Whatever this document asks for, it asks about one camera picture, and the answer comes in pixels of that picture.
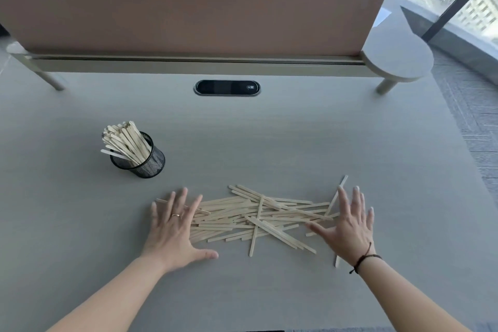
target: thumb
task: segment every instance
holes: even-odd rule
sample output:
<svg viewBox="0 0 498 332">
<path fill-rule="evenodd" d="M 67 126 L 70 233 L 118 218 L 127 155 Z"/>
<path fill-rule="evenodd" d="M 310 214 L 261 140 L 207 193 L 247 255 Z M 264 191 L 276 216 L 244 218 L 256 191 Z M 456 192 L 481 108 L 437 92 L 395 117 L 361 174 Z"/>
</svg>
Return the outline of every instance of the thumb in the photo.
<svg viewBox="0 0 498 332">
<path fill-rule="evenodd" d="M 315 223 L 315 222 L 307 222 L 307 223 L 305 223 L 305 225 L 307 228 L 309 228 L 315 234 L 320 235 L 322 238 L 325 238 L 325 235 L 327 234 L 326 228 L 320 226 L 318 223 Z"/>
<path fill-rule="evenodd" d="M 212 249 L 195 250 L 195 255 L 194 255 L 195 261 L 206 260 L 206 259 L 217 259 L 217 258 L 218 258 L 218 253 L 216 251 L 213 251 Z"/>
</svg>

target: forearm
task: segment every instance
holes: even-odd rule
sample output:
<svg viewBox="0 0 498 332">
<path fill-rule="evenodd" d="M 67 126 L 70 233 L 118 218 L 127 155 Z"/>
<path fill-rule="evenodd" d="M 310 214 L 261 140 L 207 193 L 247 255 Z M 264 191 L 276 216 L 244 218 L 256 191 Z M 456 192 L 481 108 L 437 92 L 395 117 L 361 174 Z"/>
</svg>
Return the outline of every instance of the forearm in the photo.
<svg viewBox="0 0 498 332">
<path fill-rule="evenodd" d="M 48 332 L 125 332 L 163 274 L 138 258 Z"/>
<path fill-rule="evenodd" d="M 397 332 L 470 332 L 383 260 L 367 258 L 358 272 Z"/>
</svg>

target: person's left hand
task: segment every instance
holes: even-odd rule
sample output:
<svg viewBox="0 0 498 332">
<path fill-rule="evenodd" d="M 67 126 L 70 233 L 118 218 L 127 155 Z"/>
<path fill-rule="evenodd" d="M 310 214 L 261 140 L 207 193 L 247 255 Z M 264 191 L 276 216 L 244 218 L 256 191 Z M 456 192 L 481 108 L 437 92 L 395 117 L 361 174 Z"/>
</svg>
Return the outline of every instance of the person's left hand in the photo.
<svg viewBox="0 0 498 332">
<path fill-rule="evenodd" d="M 150 233 L 140 257 L 155 260 L 164 273 L 182 268 L 192 261 L 218 258 L 216 251 L 196 249 L 190 244 L 190 223 L 202 196 L 197 196 L 190 207 L 185 205 L 186 198 L 187 188 L 183 188 L 176 202 L 175 192 L 171 192 L 161 213 L 158 213 L 155 202 L 151 206 Z"/>
</svg>

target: finger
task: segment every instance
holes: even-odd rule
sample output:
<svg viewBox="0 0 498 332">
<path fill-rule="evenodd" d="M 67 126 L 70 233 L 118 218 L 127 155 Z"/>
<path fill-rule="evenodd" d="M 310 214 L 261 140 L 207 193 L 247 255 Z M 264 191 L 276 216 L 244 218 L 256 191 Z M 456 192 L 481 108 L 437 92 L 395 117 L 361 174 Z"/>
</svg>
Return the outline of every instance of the finger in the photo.
<svg viewBox="0 0 498 332">
<path fill-rule="evenodd" d="M 202 195 L 198 195 L 194 200 L 194 202 L 190 205 L 190 207 L 185 210 L 185 216 L 182 217 L 182 219 L 185 220 L 185 223 L 190 225 L 192 219 L 194 219 L 195 211 L 197 210 L 199 203 L 201 203 L 201 200 L 202 200 Z"/>
<path fill-rule="evenodd" d="M 150 229 L 151 231 L 157 228 L 159 216 L 157 215 L 157 204 L 155 202 L 150 206 Z"/>
<path fill-rule="evenodd" d="M 173 214 L 178 214 L 180 216 L 183 214 L 183 206 L 185 205 L 185 200 L 187 199 L 187 193 L 188 189 L 183 188 L 182 194 L 180 195 L 176 203 L 173 205 Z"/>
<path fill-rule="evenodd" d="M 365 195 L 363 193 L 359 196 L 360 202 L 362 204 L 362 223 L 365 223 L 366 214 L 365 214 Z"/>
<path fill-rule="evenodd" d="M 342 186 L 338 186 L 337 191 L 339 192 L 339 211 L 341 213 L 341 216 L 348 216 L 351 214 L 348 194 L 345 192 Z"/>
<path fill-rule="evenodd" d="M 366 216 L 366 227 L 370 230 L 373 231 L 374 229 L 374 209 L 371 207 L 369 210 L 369 214 Z"/>
<path fill-rule="evenodd" d="M 169 195 L 169 200 L 168 203 L 166 204 L 166 208 L 164 209 L 164 212 L 162 214 L 162 223 L 165 224 L 169 221 L 171 218 L 171 210 L 173 210 L 173 203 L 175 203 L 175 192 L 171 192 Z"/>
<path fill-rule="evenodd" d="M 352 200 L 351 200 L 351 215 L 355 216 L 358 222 L 362 220 L 362 200 L 359 195 L 359 187 L 355 186 L 352 189 Z"/>
<path fill-rule="evenodd" d="M 212 249 L 196 249 L 195 254 L 194 254 L 194 260 L 199 261 L 199 260 L 211 260 L 211 259 L 217 259 L 218 258 L 218 253 L 216 251 L 213 251 Z"/>
<path fill-rule="evenodd" d="M 309 228 L 311 231 L 313 231 L 315 234 L 320 235 L 322 238 L 325 239 L 325 236 L 327 235 L 327 229 L 324 228 L 323 226 L 320 226 L 318 223 L 315 222 L 306 222 L 305 226 Z"/>
</svg>

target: hand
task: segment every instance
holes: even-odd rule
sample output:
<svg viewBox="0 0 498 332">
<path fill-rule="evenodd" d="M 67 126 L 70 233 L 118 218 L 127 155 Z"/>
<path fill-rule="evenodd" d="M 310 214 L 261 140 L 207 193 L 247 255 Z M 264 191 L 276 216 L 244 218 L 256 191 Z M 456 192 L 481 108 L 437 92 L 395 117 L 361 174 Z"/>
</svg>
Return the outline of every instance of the hand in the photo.
<svg viewBox="0 0 498 332">
<path fill-rule="evenodd" d="M 320 235 L 340 258 L 355 266 L 367 251 L 368 254 L 376 253 L 373 238 L 374 209 L 370 208 L 368 215 L 365 215 L 365 196 L 359 192 L 359 187 L 355 186 L 352 191 L 351 205 L 342 186 L 338 191 L 341 214 L 336 226 L 324 228 L 312 222 L 306 226 Z"/>
<path fill-rule="evenodd" d="M 141 257 L 151 258 L 162 266 L 164 273 L 182 268 L 192 261 L 217 259 L 218 253 L 211 249 L 196 249 L 190 244 L 190 223 L 195 210 L 202 200 L 197 196 L 190 207 L 185 205 L 187 188 L 175 202 L 175 192 L 171 192 L 168 203 L 160 216 L 157 204 L 152 203 L 150 233 Z"/>
</svg>

